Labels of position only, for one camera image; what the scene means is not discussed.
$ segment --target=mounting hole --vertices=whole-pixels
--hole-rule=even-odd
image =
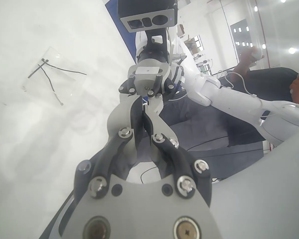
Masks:
[[[164,25],[168,22],[168,18],[165,15],[156,15],[153,17],[152,22],[154,25]]]
[[[85,225],[83,239],[109,239],[110,234],[109,221],[103,216],[95,216]]]
[[[173,194],[173,187],[169,184],[164,184],[162,186],[162,193],[165,195],[165,196],[171,196]]]
[[[120,196],[121,193],[123,191],[123,187],[121,184],[115,184],[113,187],[112,187],[112,195],[113,196]]]

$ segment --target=person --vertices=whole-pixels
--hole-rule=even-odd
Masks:
[[[286,100],[299,104],[299,76],[294,70],[286,67],[249,70],[250,64],[256,60],[252,55],[256,50],[253,47],[243,51],[240,63],[233,70],[242,75],[247,90],[264,100]],[[231,73],[229,80],[234,84],[234,90],[245,93],[242,79],[238,75]]]
[[[285,100],[299,104],[297,72],[284,67],[250,71],[249,66],[255,61],[252,52],[250,49],[243,52],[241,62],[234,69],[234,72],[244,77],[247,90],[264,100]],[[231,74],[229,81],[233,83],[234,90],[246,93],[238,75]],[[215,150],[265,140],[251,124],[212,106],[201,106],[188,97],[168,101],[160,117],[175,132],[179,145],[187,151]],[[138,154],[142,162],[150,161],[148,143],[145,134]]]

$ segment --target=white cable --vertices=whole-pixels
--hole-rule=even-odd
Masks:
[[[211,66],[210,66],[210,68],[209,68],[206,72],[209,72],[209,71],[211,70],[211,68],[213,67],[213,64],[214,64],[214,63],[213,63],[213,59],[211,58],[210,60],[211,60]]]
[[[180,100],[180,99],[182,99],[183,97],[185,97],[186,95],[187,95],[187,93],[186,93],[185,95],[181,96],[179,99],[169,99],[168,101],[176,101],[176,100]]]

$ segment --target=screw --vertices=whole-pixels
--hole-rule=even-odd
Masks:
[[[206,164],[204,164],[203,162],[199,162],[197,163],[197,167],[199,169],[201,169],[202,171],[205,171],[206,170]]]
[[[90,191],[90,196],[93,198],[97,197],[97,193],[100,192],[103,187],[107,185],[105,178],[99,176],[95,177],[93,180],[90,181],[89,183],[89,191]]]
[[[209,170],[209,166],[206,161],[203,160],[196,160],[194,162],[194,168],[198,173],[202,173],[205,170]]]
[[[156,135],[155,135],[155,139],[156,139],[157,141],[161,141],[161,140],[163,140],[163,136],[162,136],[162,134],[156,134]]]
[[[185,179],[181,182],[181,188],[186,191],[187,193],[189,193],[190,191],[193,190],[193,185],[192,182],[188,179]]]
[[[123,128],[120,130],[120,134],[122,137],[126,137],[131,133],[131,131],[128,128]]]
[[[88,173],[90,171],[90,168],[91,168],[91,162],[89,160],[81,161],[77,166],[77,170],[83,172],[83,174]]]
[[[176,239],[200,238],[200,233],[197,224],[189,217],[181,217],[176,221],[174,227],[174,238]]]
[[[175,139],[170,139],[170,142],[174,145],[175,148],[178,148],[179,143],[178,143],[177,140],[175,140]]]

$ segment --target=dark shirt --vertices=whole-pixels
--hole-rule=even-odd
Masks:
[[[297,75],[298,73],[292,69],[275,67],[249,71],[244,80],[246,89],[260,99],[292,102],[289,87]],[[229,86],[226,81],[221,80],[221,83]],[[233,84],[234,90],[246,93],[240,78]],[[225,113],[223,118],[227,122],[229,147],[265,140],[251,124]]]

